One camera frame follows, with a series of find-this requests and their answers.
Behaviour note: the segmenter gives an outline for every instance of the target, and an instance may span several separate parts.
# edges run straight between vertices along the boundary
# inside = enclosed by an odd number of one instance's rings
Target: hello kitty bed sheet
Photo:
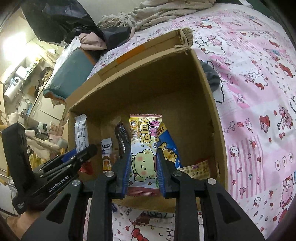
[[[296,178],[296,52],[279,24],[242,5],[215,4],[136,32],[102,56],[90,76],[149,39],[184,27],[193,29],[199,59],[221,77],[213,96],[227,150],[228,192],[267,238],[294,198]],[[126,235],[118,240],[136,240]]]

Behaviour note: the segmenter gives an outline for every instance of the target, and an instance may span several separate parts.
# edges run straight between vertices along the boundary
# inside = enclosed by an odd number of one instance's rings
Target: white snack package
[[[102,159],[103,159],[103,173],[111,171],[111,154],[112,154],[112,140],[111,138],[102,140]]]
[[[82,114],[77,116],[75,120],[75,144],[76,152],[78,153],[89,146],[89,136],[87,134],[86,115]]]

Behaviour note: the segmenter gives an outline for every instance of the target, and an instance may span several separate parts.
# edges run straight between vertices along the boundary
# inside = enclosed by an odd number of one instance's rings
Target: blue snack package
[[[156,148],[162,149],[165,159],[172,161],[175,164],[176,169],[180,169],[182,167],[180,164],[179,152],[176,144],[174,143],[164,123],[161,123],[157,129]]]

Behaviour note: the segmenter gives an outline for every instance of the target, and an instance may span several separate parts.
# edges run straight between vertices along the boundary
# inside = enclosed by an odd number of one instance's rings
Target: brown checkered wrapper
[[[206,179],[210,177],[210,170],[207,160],[196,165],[182,167],[179,170],[188,174],[194,179]]]

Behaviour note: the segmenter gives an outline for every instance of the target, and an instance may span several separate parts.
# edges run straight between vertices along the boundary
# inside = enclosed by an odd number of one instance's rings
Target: hello kitty print
[[[228,192],[267,238],[295,198],[296,52],[279,24],[245,6],[215,4],[136,32],[103,55],[90,76],[142,43],[184,27],[193,29],[198,58],[221,78],[213,97],[227,151]]]

